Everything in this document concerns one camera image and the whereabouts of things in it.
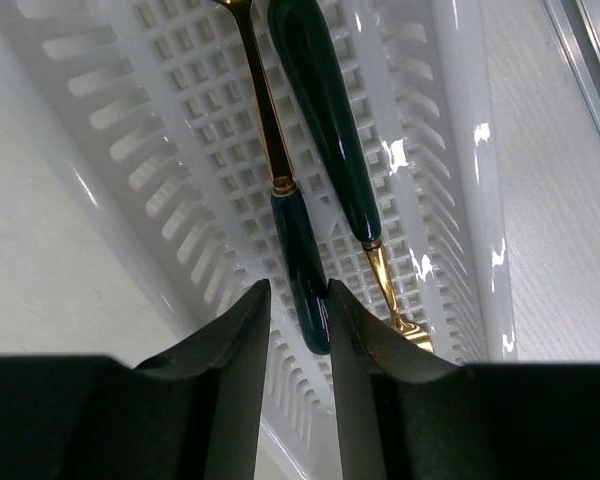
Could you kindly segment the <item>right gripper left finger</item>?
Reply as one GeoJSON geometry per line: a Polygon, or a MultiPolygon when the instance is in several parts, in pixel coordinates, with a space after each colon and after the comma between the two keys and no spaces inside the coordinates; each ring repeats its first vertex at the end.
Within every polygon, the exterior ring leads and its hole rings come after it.
{"type": "Polygon", "coordinates": [[[271,289],[136,367],[0,356],[0,479],[250,479],[271,289]]]}

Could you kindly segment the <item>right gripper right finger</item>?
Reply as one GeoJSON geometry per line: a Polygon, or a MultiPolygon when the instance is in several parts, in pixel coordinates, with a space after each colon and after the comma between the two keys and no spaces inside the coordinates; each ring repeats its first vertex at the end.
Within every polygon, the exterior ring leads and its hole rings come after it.
{"type": "Polygon", "coordinates": [[[347,479],[600,479],[600,363],[455,365],[328,287],[347,479]]]}

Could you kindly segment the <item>gold spoon green handle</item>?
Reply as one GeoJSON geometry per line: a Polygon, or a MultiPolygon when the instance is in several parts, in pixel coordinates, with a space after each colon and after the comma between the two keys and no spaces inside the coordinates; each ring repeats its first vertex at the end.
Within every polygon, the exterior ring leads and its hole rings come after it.
{"type": "Polygon", "coordinates": [[[307,348],[330,352],[327,280],[302,191],[295,181],[271,88],[262,63],[251,18],[250,1],[225,0],[236,22],[249,67],[264,156],[272,183],[271,208],[287,277],[307,348]]]}

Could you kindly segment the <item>gold fork green handle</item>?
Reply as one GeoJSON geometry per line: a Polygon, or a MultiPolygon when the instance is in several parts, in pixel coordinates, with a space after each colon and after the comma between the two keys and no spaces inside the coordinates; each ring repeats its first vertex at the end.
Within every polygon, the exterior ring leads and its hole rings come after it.
{"type": "Polygon", "coordinates": [[[322,11],[315,1],[272,1],[267,20],[326,173],[389,309],[390,326],[432,353],[427,330],[399,310],[375,196],[322,11]]]}

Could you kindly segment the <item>white perforated cutlery tray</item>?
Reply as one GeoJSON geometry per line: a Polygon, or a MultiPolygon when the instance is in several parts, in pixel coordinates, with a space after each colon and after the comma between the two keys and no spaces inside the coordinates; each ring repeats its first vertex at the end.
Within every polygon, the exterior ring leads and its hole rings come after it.
{"type": "Polygon", "coordinates": [[[175,331],[272,290],[260,442],[293,479],[341,477],[330,359],[272,210],[302,197],[317,269],[389,308],[274,36],[317,53],[349,174],[368,184],[402,314],[461,364],[513,360],[509,262],[478,1],[247,5],[267,85],[213,1],[0,1],[0,78],[46,159],[175,331]]]}

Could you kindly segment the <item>right aluminium frame post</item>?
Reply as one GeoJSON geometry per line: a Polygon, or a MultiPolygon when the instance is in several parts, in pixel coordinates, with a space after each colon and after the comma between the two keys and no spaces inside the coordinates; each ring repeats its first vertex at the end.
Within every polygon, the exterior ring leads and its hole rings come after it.
{"type": "Polygon", "coordinates": [[[544,6],[600,138],[600,1],[546,1],[544,6]]]}

